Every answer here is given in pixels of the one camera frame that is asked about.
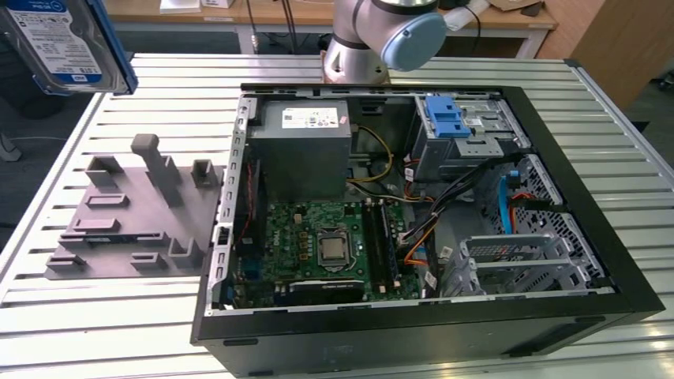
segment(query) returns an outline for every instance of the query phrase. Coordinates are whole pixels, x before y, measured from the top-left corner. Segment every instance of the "blue hard drive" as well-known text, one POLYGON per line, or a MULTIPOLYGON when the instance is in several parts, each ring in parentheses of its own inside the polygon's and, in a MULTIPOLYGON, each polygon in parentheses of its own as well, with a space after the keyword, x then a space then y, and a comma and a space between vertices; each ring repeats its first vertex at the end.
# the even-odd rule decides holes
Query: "blue hard drive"
POLYGON ((101 0, 0 0, 0 29, 45 93, 136 90, 101 0))

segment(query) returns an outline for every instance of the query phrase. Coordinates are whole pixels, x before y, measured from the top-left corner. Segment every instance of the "sticker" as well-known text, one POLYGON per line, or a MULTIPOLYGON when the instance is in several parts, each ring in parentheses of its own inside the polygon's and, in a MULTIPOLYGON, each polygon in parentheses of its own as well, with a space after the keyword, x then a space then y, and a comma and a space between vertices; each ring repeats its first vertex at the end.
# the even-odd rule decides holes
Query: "sticker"
POLYGON ((482 120, 479 118, 464 118, 463 123, 467 126, 482 126, 482 120))
POLYGON ((204 21, 216 21, 216 22, 234 22, 231 17, 204 17, 204 21))
POLYGON ((336 108, 286 108, 283 110, 283 129, 338 128, 336 108))
POLYGON ((426 283, 428 283, 428 286, 435 290, 435 286, 438 284, 438 279, 435 279, 435 276, 432 276, 430 271, 426 271, 426 275, 423 276, 423 279, 426 280, 426 283))
POLYGON ((438 255, 438 258, 447 259, 452 255, 452 251, 454 250, 451 247, 443 246, 440 254, 438 255))
POLYGON ((410 167, 404 169, 404 180, 414 182, 414 170, 410 167))
POLYGON ((72 16, 59 0, 12 2, 13 21, 49 73, 67 83, 95 83, 101 69, 84 40, 71 30, 72 16))

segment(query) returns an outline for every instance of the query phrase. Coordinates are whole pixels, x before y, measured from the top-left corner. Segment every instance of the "slatted metal table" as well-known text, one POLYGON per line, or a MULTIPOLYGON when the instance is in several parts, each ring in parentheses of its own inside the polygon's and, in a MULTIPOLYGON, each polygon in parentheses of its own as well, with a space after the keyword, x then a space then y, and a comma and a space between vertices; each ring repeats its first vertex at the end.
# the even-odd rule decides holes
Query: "slatted metal table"
MULTIPOLYGON (((132 96, 95 95, 0 255, 0 371, 13 378, 228 377, 188 343, 198 277, 49 281, 45 261, 84 194, 95 154, 141 166, 136 133, 178 165, 227 163, 242 82, 314 82, 318 57, 139 54, 132 96)), ((562 61, 439 58, 395 84, 525 88, 667 310, 537 358, 320 377, 674 377, 674 174, 582 69, 562 61)))

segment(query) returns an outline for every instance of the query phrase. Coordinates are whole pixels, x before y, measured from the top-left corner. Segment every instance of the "wooden desk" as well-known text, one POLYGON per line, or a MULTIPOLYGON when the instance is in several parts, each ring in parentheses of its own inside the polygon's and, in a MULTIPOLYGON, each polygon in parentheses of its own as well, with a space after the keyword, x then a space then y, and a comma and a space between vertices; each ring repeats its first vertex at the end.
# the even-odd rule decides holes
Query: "wooden desk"
POLYGON ((236 22, 242 0, 232 4, 232 8, 203 7, 199 13, 160 14, 162 0, 105 0, 107 14, 115 22, 162 22, 162 23, 208 23, 210 17, 222 18, 218 22, 236 22))
MULTIPOLYGON (((279 1, 274 0, 250 0, 252 7, 252 19, 256 24, 286 24, 286 16, 279 1)), ((332 1, 331 0, 292 0, 292 17, 296 25, 330 25, 332 26, 332 1)), ((238 18, 238 22, 250 22, 246 6, 238 18)), ((546 29, 557 27, 557 21, 551 18, 546 10, 541 11, 537 17, 529 17, 519 13, 502 12, 492 6, 479 15, 482 27, 490 29, 546 29)), ((468 28, 476 28, 476 22, 472 21, 468 28)))
MULTIPOLYGON (((254 54, 252 28, 244 0, 236 0, 232 8, 202 8, 199 13, 160 14, 160 0, 107 0, 107 12, 117 30, 179 31, 179 32, 235 32, 243 54, 254 54)), ((252 19, 259 32, 287 32, 282 3, 274 0, 250 0, 252 19)), ((332 1, 292 0, 292 16, 298 33, 332 32, 332 1)), ((488 8, 480 15, 483 38, 523 39, 517 58, 534 58, 546 39, 547 32, 557 22, 543 10, 537 17, 503 13, 488 8)), ((476 22, 447 36, 474 37, 476 22)))

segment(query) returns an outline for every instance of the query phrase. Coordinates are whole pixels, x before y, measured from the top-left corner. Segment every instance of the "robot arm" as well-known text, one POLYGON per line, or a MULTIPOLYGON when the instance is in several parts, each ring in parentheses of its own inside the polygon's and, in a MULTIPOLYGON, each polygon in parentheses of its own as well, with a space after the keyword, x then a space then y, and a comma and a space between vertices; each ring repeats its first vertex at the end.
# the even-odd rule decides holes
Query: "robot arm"
POLYGON ((340 0, 323 70, 332 83, 375 84, 387 68, 418 69, 440 49, 447 26, 438 0, 340 0))

